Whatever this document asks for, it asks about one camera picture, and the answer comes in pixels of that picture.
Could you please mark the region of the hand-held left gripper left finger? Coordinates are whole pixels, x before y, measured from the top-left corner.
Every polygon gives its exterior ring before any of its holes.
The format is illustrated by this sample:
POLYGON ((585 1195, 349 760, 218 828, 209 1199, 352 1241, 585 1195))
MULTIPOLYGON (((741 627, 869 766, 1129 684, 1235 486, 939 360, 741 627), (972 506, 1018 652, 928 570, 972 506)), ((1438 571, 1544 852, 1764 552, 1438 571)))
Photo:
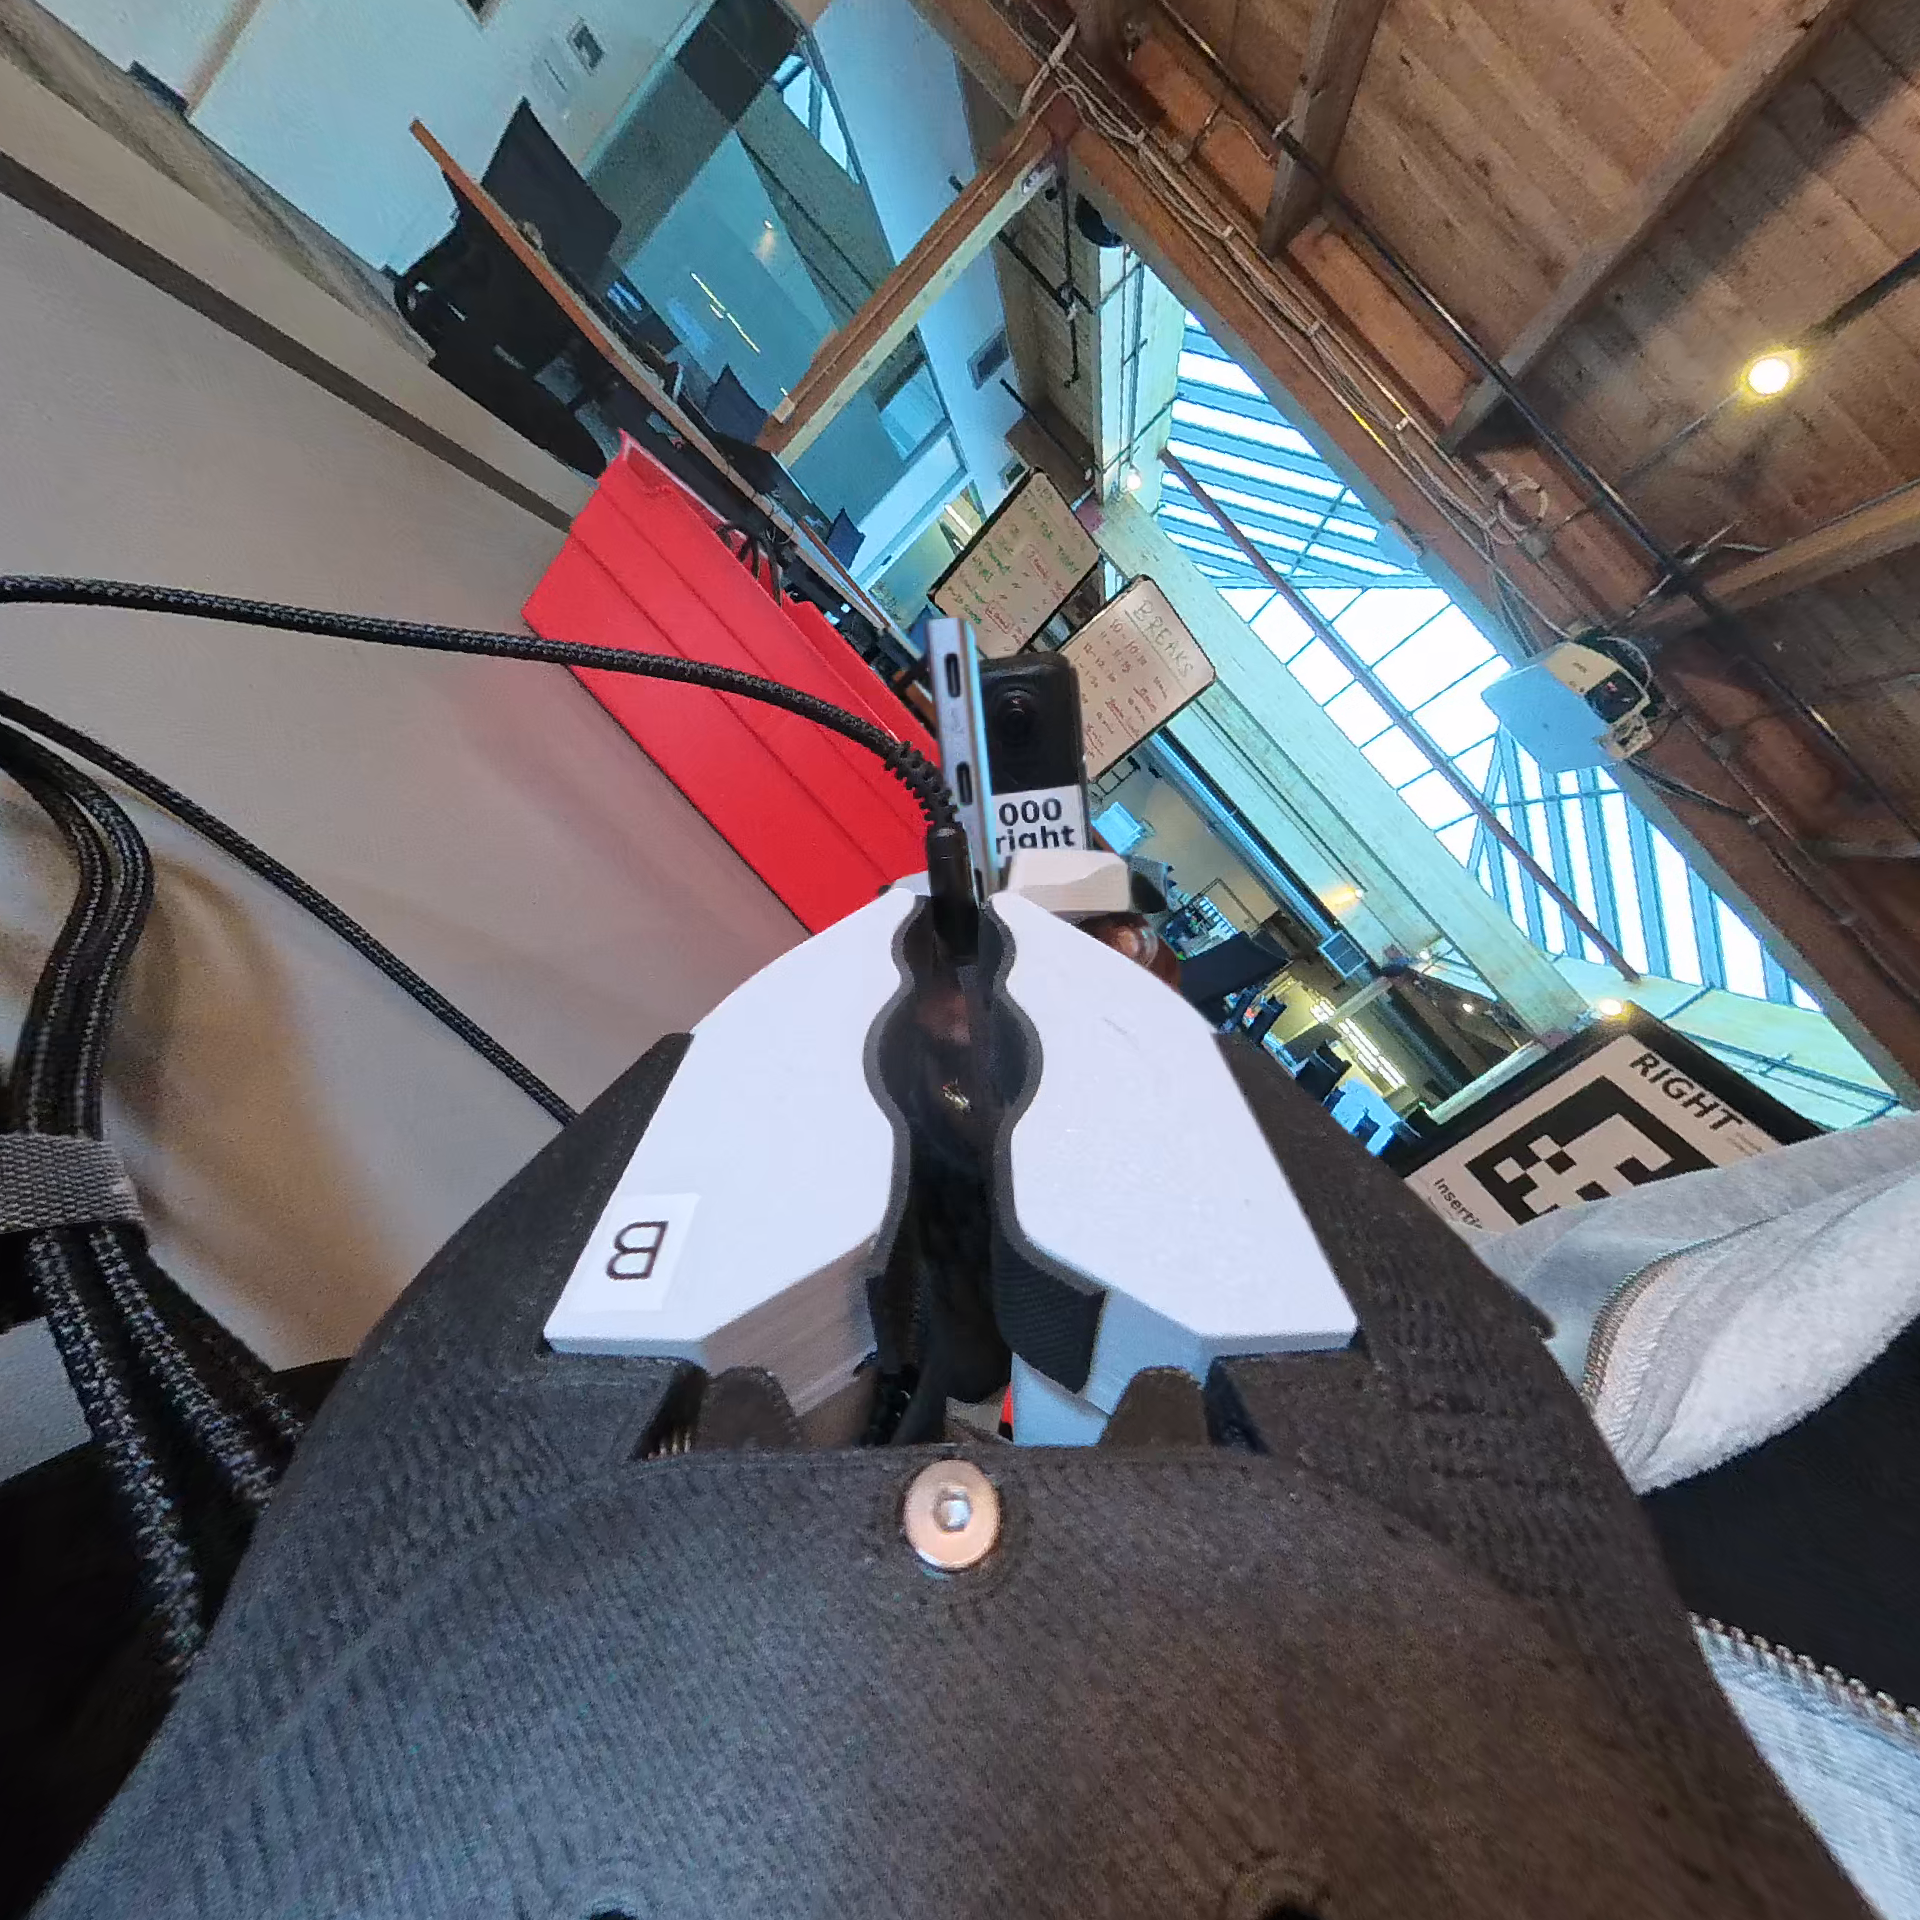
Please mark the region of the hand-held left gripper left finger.
POLYGON ((694 1024, 544 1322, 554 1353, 758 1370, 795 1412, 853 1384, 905 1211, 881 1034, 924 906, 881 894, 694 1024))

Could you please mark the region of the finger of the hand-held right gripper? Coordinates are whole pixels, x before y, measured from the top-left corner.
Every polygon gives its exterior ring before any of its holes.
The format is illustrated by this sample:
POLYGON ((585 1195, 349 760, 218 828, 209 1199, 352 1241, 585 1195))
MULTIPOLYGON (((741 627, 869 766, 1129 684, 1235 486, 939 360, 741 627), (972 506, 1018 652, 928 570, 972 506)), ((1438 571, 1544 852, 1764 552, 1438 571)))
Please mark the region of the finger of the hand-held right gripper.
POLYGON ((1124 916, 1137 912, 1129 865, 1097 849, 1020 849, 1005 865, 1004 886, 987 912, 1005 921, 1028 908, 1064 921, 1124 916))

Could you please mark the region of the handwritten whiteboard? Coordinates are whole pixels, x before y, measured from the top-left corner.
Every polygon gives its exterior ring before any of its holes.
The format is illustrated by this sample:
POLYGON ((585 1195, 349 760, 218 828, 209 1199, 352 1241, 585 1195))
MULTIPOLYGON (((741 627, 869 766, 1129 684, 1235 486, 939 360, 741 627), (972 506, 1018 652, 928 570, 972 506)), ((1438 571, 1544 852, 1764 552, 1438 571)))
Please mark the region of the handwritten whiteboard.
POLYGON ((1217 684, 1217 667, 1177 608, 1150 578, 1132 582, 1068 639, 1083 763, 1104 777, 1217 684))
POLYGON ((1097 562, 1097 542, 1068 499, 1028 472, 928 591, 928 603, 966 622, 985 658, 1008 658, 1042 633, 1097 562))

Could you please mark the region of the red plastic bin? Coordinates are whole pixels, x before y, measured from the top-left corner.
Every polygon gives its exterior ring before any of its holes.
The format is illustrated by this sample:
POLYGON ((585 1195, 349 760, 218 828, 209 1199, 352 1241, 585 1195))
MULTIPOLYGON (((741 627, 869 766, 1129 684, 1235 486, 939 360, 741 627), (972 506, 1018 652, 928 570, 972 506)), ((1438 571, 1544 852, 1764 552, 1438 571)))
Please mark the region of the red plastic bin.
MULTIPOLYGON (((780 681, 926 756, 938 744, 769 556, 624 436, 521 618, 541 641, 674 657, 780 681)), ((913 874, 926 818, 875 756, 725 694, 576 667, 574 678, 731 850, 818 934, 913 874)))

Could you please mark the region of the dark monitor screen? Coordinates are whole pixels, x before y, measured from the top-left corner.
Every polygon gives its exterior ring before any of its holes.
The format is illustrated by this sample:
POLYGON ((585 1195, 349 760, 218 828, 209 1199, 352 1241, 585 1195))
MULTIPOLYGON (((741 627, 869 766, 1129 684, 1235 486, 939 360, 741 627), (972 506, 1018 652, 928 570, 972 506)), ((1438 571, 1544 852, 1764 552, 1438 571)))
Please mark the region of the dark monitor screen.
POLYGON ((483 188, 572 281, 604 286, 619 219, 521 99, 483 174, 483 188))

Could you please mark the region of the person's grey zip hoodie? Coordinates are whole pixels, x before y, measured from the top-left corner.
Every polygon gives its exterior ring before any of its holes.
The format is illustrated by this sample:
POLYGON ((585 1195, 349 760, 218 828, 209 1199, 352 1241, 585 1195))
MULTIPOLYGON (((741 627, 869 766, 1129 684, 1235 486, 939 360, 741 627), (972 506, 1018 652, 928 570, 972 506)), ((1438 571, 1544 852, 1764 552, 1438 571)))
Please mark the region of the person's grey zip hoodie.
MULTIPOLYGON (((1642 1499, 1797 1426, 1917 1326, 1917 1121, 1467 1241, 1544 1316, 1642 1499)), ((1917 1915, 1917 1705, 1689 1615, 1747 1736, 1870 1908, 1917 1915)))

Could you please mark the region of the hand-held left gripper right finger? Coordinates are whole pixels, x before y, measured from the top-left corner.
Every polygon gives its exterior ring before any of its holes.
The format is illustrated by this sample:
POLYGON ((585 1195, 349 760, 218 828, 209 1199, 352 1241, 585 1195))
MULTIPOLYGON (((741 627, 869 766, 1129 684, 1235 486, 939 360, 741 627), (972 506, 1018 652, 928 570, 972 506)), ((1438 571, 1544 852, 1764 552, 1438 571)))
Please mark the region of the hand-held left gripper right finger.
POLYGON ((1042 903, 992 900, 995 1319, 1020 1444, 1092 1444, 1141 1375, 1341 1353, 1358 1315, 1214 1028, 1042 903))

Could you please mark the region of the person's black shirt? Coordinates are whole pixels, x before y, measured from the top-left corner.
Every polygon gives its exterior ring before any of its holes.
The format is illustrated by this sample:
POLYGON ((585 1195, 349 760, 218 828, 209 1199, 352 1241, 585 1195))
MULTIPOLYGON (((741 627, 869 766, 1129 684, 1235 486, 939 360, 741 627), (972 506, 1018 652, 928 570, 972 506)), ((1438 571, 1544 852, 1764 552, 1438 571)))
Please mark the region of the person's black shirt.
POLYGON ((1797 1426, 1642 1512, 1693 1615, 1917 1705, 1917 1326, 1797 1426))

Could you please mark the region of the black white marker tag box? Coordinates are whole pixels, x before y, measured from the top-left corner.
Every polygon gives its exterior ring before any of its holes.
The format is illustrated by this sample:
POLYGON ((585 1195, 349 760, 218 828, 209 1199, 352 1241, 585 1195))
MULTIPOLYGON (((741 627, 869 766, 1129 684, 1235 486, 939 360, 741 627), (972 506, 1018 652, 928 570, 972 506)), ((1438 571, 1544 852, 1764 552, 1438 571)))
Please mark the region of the black white marker tag box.
POLYGON ((1502 1234, 1822 1134, 1659 1017, 1627 1011, 1443 1123, 1402 1178, 1453 1227, 1502 1234))

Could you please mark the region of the black office chair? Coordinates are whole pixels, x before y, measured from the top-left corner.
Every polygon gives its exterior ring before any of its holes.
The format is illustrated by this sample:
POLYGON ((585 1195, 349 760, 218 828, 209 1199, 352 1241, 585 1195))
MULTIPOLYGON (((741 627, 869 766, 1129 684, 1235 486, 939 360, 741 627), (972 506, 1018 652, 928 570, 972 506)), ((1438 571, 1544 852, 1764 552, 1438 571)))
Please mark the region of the black office chair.
POLYGON ((606 470, 588 426, 540 379, 581 335, 484 223, 457 219, 396 274, 394 302, 451 386, 568 470, 606 470))

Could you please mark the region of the grey usb hub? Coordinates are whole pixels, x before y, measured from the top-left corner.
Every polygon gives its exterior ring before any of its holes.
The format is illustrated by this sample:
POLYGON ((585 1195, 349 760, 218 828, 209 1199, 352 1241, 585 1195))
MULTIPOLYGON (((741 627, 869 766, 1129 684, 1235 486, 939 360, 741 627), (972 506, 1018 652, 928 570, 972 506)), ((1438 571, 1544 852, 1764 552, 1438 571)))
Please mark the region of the grey usb hub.
POLYGON ((973 628, 954 615, 921 622, 944 779, 966 834, 977 899, 995 887, 992 768, 973 628))

